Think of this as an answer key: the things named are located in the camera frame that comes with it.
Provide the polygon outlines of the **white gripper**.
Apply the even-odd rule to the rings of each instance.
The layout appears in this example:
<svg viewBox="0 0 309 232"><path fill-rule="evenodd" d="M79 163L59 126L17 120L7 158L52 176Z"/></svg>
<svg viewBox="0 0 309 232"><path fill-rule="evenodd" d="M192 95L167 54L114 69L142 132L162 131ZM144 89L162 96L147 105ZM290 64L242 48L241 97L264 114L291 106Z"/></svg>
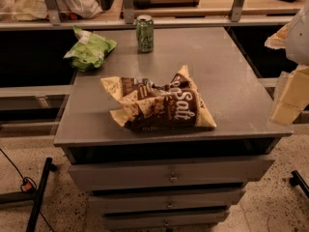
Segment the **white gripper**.
<svg viewBox="0 0 309 232"><path fill-rule="evenodd" d="M309 2L291 23L282 26L265 41L271 49L285 49L286 56L300 65L291 73L281 72L277 79L270 120L290 125L309 104Z"/></svg>

